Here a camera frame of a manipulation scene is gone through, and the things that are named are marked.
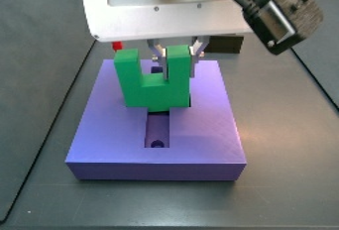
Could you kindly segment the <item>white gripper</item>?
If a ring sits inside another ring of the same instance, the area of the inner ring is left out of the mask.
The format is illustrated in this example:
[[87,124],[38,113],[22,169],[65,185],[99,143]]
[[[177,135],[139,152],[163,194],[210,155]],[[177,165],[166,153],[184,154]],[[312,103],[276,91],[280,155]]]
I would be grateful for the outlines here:
[[210,36],[252,30],[234,0],[85,0],[85,13],[90,33],[99,41],[149,40],[165,79],[167,54],[159,39],[194,37],[190,52],[196,76]]

